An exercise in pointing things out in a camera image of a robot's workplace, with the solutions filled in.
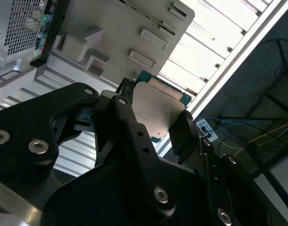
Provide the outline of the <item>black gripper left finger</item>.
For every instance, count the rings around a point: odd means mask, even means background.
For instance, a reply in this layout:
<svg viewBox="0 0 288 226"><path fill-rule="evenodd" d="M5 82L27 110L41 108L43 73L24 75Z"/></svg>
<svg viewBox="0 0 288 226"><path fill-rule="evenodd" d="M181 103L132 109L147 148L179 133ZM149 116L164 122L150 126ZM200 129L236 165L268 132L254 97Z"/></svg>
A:
<svg viewBox="0 0 288 226"><path fill-rule="evenodd" d="M0 111L0 183L7 189L45 207L57 191L44 183L52 174L59 146L81 132L94 132L102 165L114 160L130 164L139 179L146 204L156 213L169 215L175 204L157 174L160 160L145 126L138 123L130 102L121 96L100 96L84 83L57 89Z"/></svg>

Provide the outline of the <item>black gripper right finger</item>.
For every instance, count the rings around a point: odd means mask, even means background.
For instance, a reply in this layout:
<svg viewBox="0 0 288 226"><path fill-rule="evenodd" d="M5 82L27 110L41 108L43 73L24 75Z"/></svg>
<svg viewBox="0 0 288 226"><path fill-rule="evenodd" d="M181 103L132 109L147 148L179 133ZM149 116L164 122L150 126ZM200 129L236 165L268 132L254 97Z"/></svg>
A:
<svg viewBox="0 0 288 226"><path fill-rule="evenodd" d="M199 135L187 110L179 115L169 135L178 163L194 170L198 180L195 195L200 201L194 206L201 225L254 225L238 161L226 154L219 157L211 142Z"/></svg>

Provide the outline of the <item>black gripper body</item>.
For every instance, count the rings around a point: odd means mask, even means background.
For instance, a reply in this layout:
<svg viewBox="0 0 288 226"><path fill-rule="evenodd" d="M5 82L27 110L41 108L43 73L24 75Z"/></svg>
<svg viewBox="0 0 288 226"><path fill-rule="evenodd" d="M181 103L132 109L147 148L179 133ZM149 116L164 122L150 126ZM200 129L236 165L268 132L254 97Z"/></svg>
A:
<svg viewBox="0 0 288 226"><path fill-rule="evenodd" d="M210 212L206 186L194 171L160 161L166 192L175 208L169 215L154 212L130 164L102 164L59 188L41 217L44 226L221 226Z"/></svg>

